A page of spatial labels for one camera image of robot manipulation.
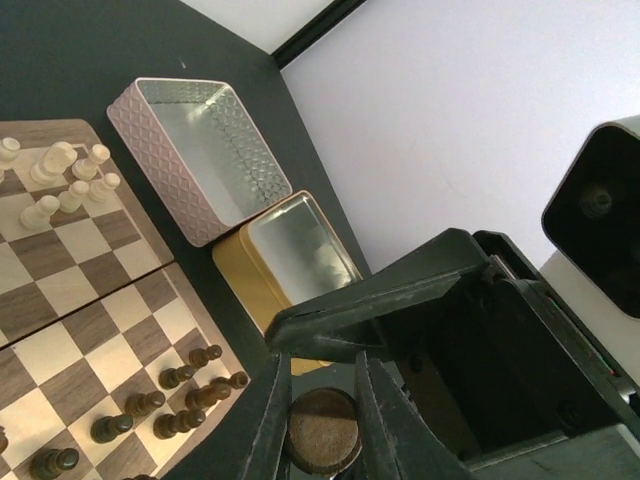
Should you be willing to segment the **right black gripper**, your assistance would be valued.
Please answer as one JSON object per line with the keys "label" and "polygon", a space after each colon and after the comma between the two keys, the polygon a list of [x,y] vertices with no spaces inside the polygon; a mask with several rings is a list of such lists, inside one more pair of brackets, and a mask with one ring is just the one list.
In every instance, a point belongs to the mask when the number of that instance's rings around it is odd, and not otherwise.
{"label": "right black gripper", "polygon": [[639,387],[502,233],[450,228],[279,312],[272,351],[399,359],[418,410],[477,479],[635,479]]}

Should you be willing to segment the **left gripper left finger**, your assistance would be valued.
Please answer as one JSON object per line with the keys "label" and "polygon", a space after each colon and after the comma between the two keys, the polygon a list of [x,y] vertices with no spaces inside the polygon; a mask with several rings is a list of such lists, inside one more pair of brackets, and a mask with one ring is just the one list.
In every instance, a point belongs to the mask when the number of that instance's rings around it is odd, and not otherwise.
{"label": "left gripper left finger", "polygon": [[241,479],[288,479],[290,461],[284,453],[288,411],[292,400],[290,357],[277,352],[243,396],[248,400],[250,435]]}

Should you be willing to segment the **dark wooden bishop piece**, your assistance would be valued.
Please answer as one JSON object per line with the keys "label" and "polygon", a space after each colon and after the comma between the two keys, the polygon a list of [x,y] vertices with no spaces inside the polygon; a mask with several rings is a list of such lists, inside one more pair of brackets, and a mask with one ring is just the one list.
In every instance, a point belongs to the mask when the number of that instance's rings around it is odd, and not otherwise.
{"label": "dark wooden bishop piece", "polygon": [[285,451],[300,470],[333,477],[352,465],[361,449],[356,404],[348,393],[316,388],[292,403]]}

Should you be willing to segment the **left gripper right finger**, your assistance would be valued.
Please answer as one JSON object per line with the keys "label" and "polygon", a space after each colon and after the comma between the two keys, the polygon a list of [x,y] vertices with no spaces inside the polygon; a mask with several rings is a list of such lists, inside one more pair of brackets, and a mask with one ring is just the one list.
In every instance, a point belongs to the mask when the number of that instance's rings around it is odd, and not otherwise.
{"label": "left gripper right finger", "polygon": [[434,435],[377,358],[361,352],[355,394],[362,443],[360,471],[368,479],[471,479]]}

